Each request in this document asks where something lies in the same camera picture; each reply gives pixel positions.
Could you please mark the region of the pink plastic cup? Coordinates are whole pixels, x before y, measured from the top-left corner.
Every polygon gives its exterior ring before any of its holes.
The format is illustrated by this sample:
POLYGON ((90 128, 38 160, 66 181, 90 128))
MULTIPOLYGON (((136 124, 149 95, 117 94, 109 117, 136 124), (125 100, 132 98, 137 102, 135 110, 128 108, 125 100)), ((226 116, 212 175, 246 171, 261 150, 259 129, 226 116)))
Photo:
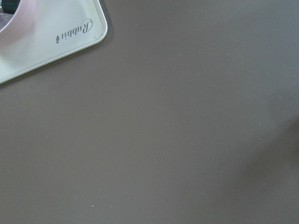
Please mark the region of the pink plastic cup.
POLYGON ((10 15, 10 20, 0 29, 0 46, 18 40, 33 24, 35 0, 1 0, 0 14, 10 15))

